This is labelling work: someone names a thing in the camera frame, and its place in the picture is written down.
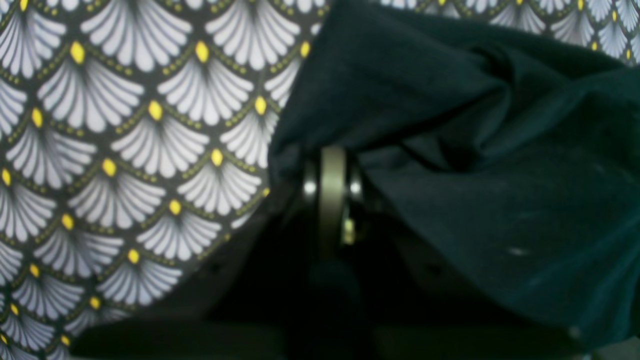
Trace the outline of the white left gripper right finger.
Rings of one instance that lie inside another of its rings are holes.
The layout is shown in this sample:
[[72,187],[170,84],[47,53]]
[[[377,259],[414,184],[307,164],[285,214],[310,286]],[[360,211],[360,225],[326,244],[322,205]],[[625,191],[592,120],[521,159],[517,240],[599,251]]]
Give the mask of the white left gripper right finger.
[[320,257],[343,260],[375,360],[582,360],[564,329],[496,305],[402,222],[339,146],[320,151]]

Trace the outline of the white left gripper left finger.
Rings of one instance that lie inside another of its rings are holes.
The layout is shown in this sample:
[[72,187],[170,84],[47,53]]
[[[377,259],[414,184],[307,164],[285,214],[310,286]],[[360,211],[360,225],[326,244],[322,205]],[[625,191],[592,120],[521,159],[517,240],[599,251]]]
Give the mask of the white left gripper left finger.
[[85,330],[73,360],[287,360],[314,259],[318,167],[274,187],[247,223],[162,300]]

